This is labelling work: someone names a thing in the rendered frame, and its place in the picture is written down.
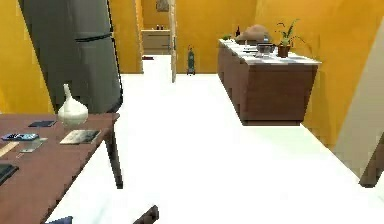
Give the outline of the green upright vacuum cleaner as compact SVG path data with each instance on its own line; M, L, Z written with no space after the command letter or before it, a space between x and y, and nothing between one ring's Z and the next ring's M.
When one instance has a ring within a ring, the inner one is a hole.
M195 75L195 57L193 48L191 45L188 46L188 68L187 68L187 75Z

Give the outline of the tan chest of drawers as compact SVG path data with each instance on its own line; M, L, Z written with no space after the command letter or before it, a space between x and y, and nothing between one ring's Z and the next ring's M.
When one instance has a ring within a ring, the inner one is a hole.
M169 30L142 30L143 48L145 50L168 50L170 45Z

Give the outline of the brown kitchen counter cabinet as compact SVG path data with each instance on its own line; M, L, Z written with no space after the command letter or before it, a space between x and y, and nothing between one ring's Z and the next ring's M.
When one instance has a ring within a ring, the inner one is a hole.
M244 125L300 125L319 65L295 53L258 56L253 46L218 41L218 76Z

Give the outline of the brown round loaf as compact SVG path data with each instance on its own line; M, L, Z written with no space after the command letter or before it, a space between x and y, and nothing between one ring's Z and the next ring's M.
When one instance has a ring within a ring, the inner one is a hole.
M237 42L239 41L256 41L264 42L271 41L272 37L266 27L260 24L255 24L248 27L244 32L235 38Z

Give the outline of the dark brown chair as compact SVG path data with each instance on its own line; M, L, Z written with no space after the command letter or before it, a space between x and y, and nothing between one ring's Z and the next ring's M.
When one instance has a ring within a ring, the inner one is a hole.
M153 205L145 213L143 213L133 224L154 224L159 219L159 210Z

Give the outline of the grey book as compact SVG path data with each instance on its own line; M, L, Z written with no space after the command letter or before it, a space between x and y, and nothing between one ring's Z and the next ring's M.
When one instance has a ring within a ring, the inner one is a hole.
M64 145L91 144L99 133L99 130L72 130L60 143Z

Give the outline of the green potted house plant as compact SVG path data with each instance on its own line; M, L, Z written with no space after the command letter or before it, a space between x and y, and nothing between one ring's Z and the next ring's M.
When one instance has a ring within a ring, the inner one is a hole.
M289 28L287 30L279 30L279 33L281 34L281 40L278 47L278 53L277 56L280 58L287 58L288 54L291 49L292 41L294 39L299 39L303 41L303 39L299 36L296 36L293 34L294 26L298 22L298 19L294 19L292 23L290 24Z

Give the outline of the grey fridge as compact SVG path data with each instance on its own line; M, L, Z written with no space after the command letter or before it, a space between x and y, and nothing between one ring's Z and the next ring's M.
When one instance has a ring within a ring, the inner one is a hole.
M52 106L63 86L91 114L115 113L123 89L109 0L18 0Z

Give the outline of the white bulbous vase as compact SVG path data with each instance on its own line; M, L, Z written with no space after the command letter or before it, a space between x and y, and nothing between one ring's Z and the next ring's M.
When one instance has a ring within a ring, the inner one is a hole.
M58 119L64 126L77 126L86 122L88 108L72 97L68 84L63 85L65 101L58 111Z

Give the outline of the dark blue flat card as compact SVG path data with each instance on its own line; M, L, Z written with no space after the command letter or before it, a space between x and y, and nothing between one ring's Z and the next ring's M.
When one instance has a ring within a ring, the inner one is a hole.
M34 121L28 127L51 127L56 123L55 120L40 120Z

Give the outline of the pale grey flat sheet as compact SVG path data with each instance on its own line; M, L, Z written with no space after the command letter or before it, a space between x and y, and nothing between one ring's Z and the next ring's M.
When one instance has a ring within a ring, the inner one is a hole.
M32 153L36 149L38 149L44 142L46 142L46 138L38 138L33 141L23 142L22 148L20 149L21 153Z

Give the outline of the blue cushion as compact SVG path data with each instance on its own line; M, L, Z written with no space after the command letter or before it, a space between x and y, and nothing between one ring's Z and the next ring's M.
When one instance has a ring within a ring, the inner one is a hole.
M72 224L72 221L73 221L73 217L67 216L67 217L63 217L57 220L47 222L45 224Z

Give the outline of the tan wooden strip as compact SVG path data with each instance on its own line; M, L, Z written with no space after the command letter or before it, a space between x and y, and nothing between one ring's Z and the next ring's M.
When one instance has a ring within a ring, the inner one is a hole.
M4 147L0 148L0 157L4 156L6 153L11 151L18 145L18 142L9 142Z

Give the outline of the brown wooden furniture leg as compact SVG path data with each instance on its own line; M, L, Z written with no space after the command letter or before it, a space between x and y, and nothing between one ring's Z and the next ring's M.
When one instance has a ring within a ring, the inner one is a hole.
M360 178L359 184L364 188L373 188L376 186L382 172L384 171L384 133L369 160L369 163Z

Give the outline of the black flat device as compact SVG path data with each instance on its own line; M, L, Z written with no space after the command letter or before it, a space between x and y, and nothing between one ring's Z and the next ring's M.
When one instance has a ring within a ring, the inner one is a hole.
M0 164L0 186L18 170L19 168L12 164Z

